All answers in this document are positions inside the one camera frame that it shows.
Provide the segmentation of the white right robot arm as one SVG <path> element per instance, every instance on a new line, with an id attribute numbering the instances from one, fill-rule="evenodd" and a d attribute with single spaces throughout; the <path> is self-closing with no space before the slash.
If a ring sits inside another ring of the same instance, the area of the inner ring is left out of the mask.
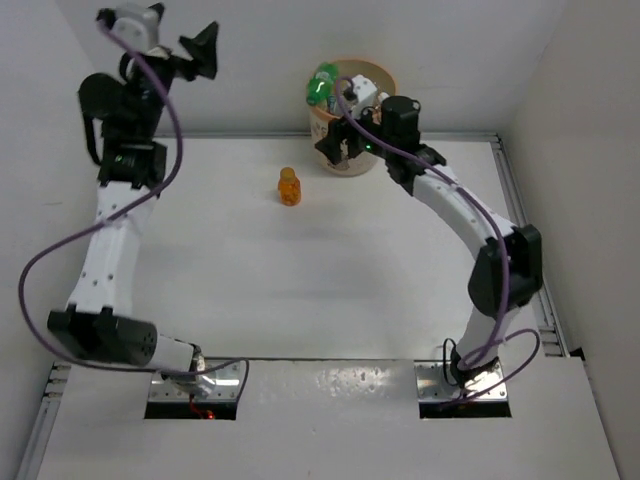
<path id="1" fill-rule="evenodd" d="M 446 159 L 422 142 L 417 101 L 390 96 L 378 116 L 363 102 L 336 103 L 342 115 L 329 122 L 316 149 L 332 163 L 364 152 L 383 159 L 390 178 L 435 212 L 474 260 L 467 284 L 473 308 L 446 375 L 464 386 L 495 364 L 513 318 L 541 289 L 541 233 L 494 212 L 462 185 Z"/>

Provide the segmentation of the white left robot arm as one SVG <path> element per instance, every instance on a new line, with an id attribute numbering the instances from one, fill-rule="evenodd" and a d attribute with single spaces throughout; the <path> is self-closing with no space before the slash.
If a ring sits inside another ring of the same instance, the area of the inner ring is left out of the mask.
<path id="1" fill-rule="evenodd" d="M 175 111 L 168 99 L 175 78 L 216 77 L 219 25 L 180 37 L 186 57 L 158 43 L 158 19 L 106 9 L 99 25 L 124 54 L 118 78 L 95 73 L 78 91 L 87 150 L 99 168 L 96 218 L 83 233 L 89 244 L 80 277 L 47 329 L 76 361 L 184 374 L 194 369 L 197 346 L 134 318 L 132 288 L 144 230 L 176 176 L 156 129 L 163 112 Z"/>

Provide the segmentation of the orange juice bottle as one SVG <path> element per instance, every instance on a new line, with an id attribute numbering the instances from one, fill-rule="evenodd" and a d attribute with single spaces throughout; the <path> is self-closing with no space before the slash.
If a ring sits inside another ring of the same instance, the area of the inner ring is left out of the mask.
<path id="1" fill-rule="evenodd" d="M 296 206 L 300 203 L 301 184 L 293 168 L 285 167 L 280 171 L 278 192 L 282 204 Z"/>

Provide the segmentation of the green plastic bottle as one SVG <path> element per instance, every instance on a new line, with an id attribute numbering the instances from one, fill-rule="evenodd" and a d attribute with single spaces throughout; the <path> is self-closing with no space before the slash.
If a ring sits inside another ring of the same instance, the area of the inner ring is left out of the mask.
<path id="1" fill-rule="evenodd" d="M 307 104 L 316 107 L 326 101 L 333 91 L 338 76 L 339 68 L 335 63 L 324 62 L 320 64 L 307 83 Z"/>

